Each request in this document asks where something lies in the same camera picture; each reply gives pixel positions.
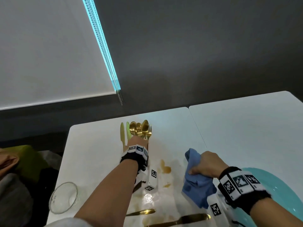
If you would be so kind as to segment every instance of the white sleeve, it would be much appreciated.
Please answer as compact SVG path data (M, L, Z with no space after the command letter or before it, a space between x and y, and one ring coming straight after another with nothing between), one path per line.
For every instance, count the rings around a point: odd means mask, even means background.
M53 223L46 225L45 227L92 227L86 221L80 218L64 218Z

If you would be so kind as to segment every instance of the gray wall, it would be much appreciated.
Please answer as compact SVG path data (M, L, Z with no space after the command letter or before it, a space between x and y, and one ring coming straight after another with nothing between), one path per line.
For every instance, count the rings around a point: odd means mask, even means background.
M95 0L124 98L0 113L0 141L146 111L302 94L303 0Z

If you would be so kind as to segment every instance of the teal plate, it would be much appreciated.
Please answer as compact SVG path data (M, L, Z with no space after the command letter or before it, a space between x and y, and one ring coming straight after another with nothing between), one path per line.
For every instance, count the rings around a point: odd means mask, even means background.
M271 194L272 198L282 207L303 221L303 203L295 192L275 175L258 168L243 168L251 172L260 183ZM256 227L252 218L243 210L236 208L234 210L237 221L246 227Z

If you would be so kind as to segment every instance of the blue cloth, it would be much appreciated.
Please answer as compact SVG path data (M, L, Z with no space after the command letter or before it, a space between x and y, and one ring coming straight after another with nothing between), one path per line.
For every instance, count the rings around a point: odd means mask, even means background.
M217 188L212 183L212 178L205 177L201 174L189 175L188 171L200 163L201 155L190 148L185 153L185 158L188 161L185 172L185 183L182 191L199 207L208 208L207 197L216 193Z

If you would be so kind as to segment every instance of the white table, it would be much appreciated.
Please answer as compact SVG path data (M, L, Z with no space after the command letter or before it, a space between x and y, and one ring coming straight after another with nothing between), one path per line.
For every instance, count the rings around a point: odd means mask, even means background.
M230 166L261 168L303 200L303 103L289 92L189 107L207 149Z
M149 140L150 164L160 168L160 160L172 168L170 174L159 174L158 191L136 191L131 199L128 213L155 208L151 215L133 216L125 219L124 226L143 226L177 220L180 216L207 212L188 202L181 195L187 166L184 153L194 148L202 153L206 146L199 130L186 107L146 114L108 119L72 126L65 146L56 186L74 182L82 191L81 201L67 212L49 213L47 223L72 217L104 177L115 168L121 158L120 124L147 119L152 125ZM214 220L192 223L191 226L215 226Z

